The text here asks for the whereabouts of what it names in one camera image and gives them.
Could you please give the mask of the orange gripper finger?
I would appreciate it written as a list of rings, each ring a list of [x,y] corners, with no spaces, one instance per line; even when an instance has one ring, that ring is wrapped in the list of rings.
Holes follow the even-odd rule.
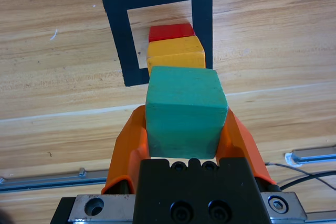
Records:
[[[140,163],[149,159],[145,106],[136,108],[116,139],[102,194],[135,194]]]
[[[260,191],[281,191],[277,183],[270,177],[259,149],[247,128],[231,109],[220,134],[215,155],[216,162],[221,158],[244,157],[247,159]]]

